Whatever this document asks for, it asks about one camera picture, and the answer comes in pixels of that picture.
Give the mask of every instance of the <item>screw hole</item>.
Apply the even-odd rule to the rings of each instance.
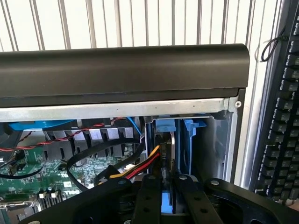
[[[206,210],[206,209],[200,209],[200,211],[201,211],[202,213],[207,213],[207,210]]]

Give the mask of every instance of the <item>black cover panel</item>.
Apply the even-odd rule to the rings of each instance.
[[[0,98],[244,88],[248,71],[242,44],[5,52]]]

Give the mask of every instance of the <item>metal screw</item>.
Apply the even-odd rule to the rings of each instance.
[[[242,106],[241,101],[237,101],[237,102],[235,103],[235,107],[236,107],[236,108],[239,108],[240,106]]]
[[[211,181],[211,184],[212,185],[219,185],[219,182],[218,181]]]
[[[126,181],[124,180],[118,181],[118,184],[124,184],[124,183],[126,183]]]
[[[32,222],[30,222],[28,224],[41,224],[41,222],[40,221],[32,221]]]
[[[179,178],[180,180],[186,180],[186,179],[187,179],[187,177],[184,176],[184,175],[181,175],[181,176],[179,176],[178,178]]]

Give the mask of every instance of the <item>yellow wire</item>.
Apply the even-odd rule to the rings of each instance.
[[[153,154],[155,154],[155,152],[156,152],[159,148],[160,148],[159,145],[156,146],[156,147],[154,148],[154,150],[149,154],[149,157],[147,158],[147,160],[148,160],[150,157],[152,157]],[[123,172],[123,173],[121,173],[121,174],[114,174],[114,175],[111,175],[111,176],[109,176],[109,178],[112,179],[112,178],[117,178],[117,177],[125,176],[125,174],[127,174],[129,171],[131,171],[131,169],[128,169],[127,171],[125,171],[125,172]]]

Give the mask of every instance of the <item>green circuit board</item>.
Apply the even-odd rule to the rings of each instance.
[[[82,166],[73,166],[71,172],[79,182],[88,188],[93,187],[94,177],[103,171],[108,165],[128,158],[132,154],[131,144],[127,144],[124,156],[114,158],[87,158]],[[25,167],[17,171],[15,175],[25,175],[38,170],[44,163],[43,149],[41,147],[25,151]],[[70,181],[66,171],[61,169],[65,162],[60,160],[46,161],[42,171],[33,177],[21,180],[0,179],[0,199],[5,201],[21,201],[35,197],[40,190],[61,190],[63,199],[80,193],[79,189]],[[3,174],[8,173],[8,168],[1,170]]]

